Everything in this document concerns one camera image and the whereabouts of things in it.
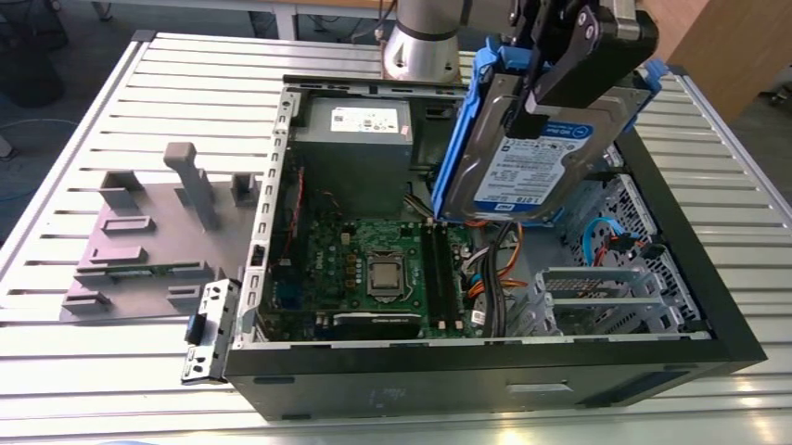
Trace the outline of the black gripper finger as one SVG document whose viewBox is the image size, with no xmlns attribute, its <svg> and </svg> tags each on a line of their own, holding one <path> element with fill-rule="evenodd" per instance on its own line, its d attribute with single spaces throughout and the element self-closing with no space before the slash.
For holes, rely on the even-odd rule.
<svg viewBox="0 0 792 445">
<path fill-rule="evenodd" d="M 505 123 L 512 138 L 540 135 L 549 116 L 540 114 L 539 106 L 584 109 L 594 105 L 658 49 L 658 26 L 634 1 L 576 2 L 578 20 L 564 55 L 545 65 L 533 87 L 525 83 L 528 69 L 523 75 L 520 104 Z"/>
<path fill-rule="evenodd" d="M 536 85 L 545 65 L 555 64 L 564 55 L 576 20 L 576 1 L 513 1 L 511 46 L 531 50 L 527 87 Z"/>
</svg>

